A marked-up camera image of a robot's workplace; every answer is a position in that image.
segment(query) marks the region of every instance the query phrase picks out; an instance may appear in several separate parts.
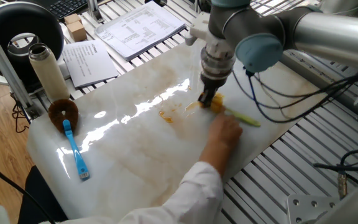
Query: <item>small box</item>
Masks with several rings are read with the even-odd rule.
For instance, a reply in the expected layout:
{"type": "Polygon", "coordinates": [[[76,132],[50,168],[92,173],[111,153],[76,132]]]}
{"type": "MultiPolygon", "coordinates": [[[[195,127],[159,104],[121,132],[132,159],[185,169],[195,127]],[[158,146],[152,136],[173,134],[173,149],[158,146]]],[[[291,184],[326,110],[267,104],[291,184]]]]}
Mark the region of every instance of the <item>small box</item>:
{"type": "Polygon", "coordinates": [[[82,23],[79,21],[67,25],[68,32],[75,42],[86,40],[86,31],[82,23]]]}
{"type": "Polygon", "coordinates": [[[65,17],[66,26],[68,24],[72,24],[74,22],[80,22],[82,24],[82,21],[81,21],[80,17],[77,14],[72,14],[72,15],[69,15],[69,16],[65,17]]]}

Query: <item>white sleeve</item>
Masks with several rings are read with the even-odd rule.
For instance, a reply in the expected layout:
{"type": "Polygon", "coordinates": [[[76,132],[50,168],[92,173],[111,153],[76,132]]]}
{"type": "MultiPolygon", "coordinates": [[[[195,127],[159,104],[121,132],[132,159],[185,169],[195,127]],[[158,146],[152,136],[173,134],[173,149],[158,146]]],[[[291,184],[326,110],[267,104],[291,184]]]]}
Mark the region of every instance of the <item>white sleeve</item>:
{"type": "MultiPolygon", "coordinates": [[[[217,170],[197,162],[184,176],[178,190],[161,207],[128,213],[118,224],[211,224],[221,209],[223,183],[217,170]]],[[[64,224],[113,224],[110,218],[89,217],[64,224]]]]}

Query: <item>metal grid platform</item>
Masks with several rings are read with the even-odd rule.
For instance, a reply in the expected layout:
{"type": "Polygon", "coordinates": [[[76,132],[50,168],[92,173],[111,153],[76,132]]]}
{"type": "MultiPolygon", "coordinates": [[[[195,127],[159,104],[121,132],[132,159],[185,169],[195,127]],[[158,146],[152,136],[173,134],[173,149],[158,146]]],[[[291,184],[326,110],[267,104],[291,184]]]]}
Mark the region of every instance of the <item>metal grid platform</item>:
{"type": "MultiPolygon", "coordinates": [[[[100,6],[106,22],[115,19],[143,4],[143,0],[115,0],[100,6]]],[[[252,7],[261,15],[284,11],[296,6],[307,5],[316,1],[309,0],[258,0],[252,2],[252,7]]],[[[183,0],[168,0],[165,9],[181,19],[187,26],[197,16],[192,10],[193,4],[183,0]]],[[[85,12],[81,15],[88,40],[98,39],[94,29],[98,24],[85,12]]],[[[67,28],[61,24],[67,44],[74,42],[68,35],[67,28]]],[[[127,62],[117,52],[106,45],[109,55],[120,75],[152,60],[164,52],[174,48],[185,40],[186,30],[164,40],[161,44],[146,51],[137,58],[127,62]]],[[[309,70],[323,73],[320,68],[312,66],[303,60],[302,55],[293,54],[309,70]]],[[[352,75],[357,70],[344,68],[335,63],[331,70],[347,71],[352,75]]],[[[107,82],[97,83],[84,88],[75,89],[71,79],[66,83],[73,100],[103,86],[107,82]]],[[[34,95],[35,102],[45,109],[50,105],[44,92],[34,95]]],[[[346,152],[358,149],[358,118],[338,102],[317,109],[306,116],[280,139],[274,142],[261,155],[244,167],[224,186],[223,209],[217,223],[288,223],[286,199],[291,194],[305,194],[337,197],[336,173],[328,170],[313,168],[314,162],[337,164],[346,152]]],[[[358,157],[349,158],[350,163],[358,162],[358,157]]],[[[358,179],[358,172],[353,172],[358,179]]],[[[349,184],[349,191],[356,184],[349,184]]]]}

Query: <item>marble surface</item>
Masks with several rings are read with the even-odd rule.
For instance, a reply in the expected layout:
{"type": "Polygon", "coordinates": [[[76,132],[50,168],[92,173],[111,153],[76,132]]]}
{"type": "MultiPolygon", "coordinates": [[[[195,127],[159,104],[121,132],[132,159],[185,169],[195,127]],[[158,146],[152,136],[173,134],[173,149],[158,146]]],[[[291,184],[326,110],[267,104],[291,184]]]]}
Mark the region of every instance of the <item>marble surface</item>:
{"type": "MultiPolygon", "coordinates": [[[[188,107],[203,89],[199,78],[203,46],[200,40],[192,47],[179,45],[75,101],[80,111],[75,141],[89,169],[87,181],[78,177],[70,143],[48,116],[31,124],[27,150],[68,218],[102,215],[119,221],[135,208],[163,204],[174,193],[198,160],[215,117],[208,110],[188,107]],[[173,122],[166,122],[161,111],[173,122]]],[[[236,62],[234,70],[250,93],[241,63],[236,62]]],[[[260,77],[288,94],[316,90],[281,63],[260,77]]],[[[274,105],[256,81],[254,86],[258,100],[274,105]]],[[[260,128],[241,124],[244,134],[225,174],[228,180],[294,123],[264,119],[232,75],[219,92],[227,107],[262,123],[260,128]]],[[[273,97],[282,105],[293,101],[273,97]]],[[[311,97],[285,112],[297,115],[322,97],[311,97]]],[[[279,111],[265,111],[283,119],[279,111]]]]}

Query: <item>white thermos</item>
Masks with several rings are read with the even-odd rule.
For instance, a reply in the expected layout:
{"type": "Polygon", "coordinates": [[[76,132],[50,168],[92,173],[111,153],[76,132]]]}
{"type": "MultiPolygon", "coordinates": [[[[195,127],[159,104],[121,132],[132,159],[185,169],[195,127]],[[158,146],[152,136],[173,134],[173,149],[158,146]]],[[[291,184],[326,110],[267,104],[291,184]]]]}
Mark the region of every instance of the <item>white thermos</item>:
{"type": "Polygon", "coordinates": [[[38,43],[30,47],[29,58],[50,101],[69,99],[70,92],[53,52],[45,44],[38,43]]]}

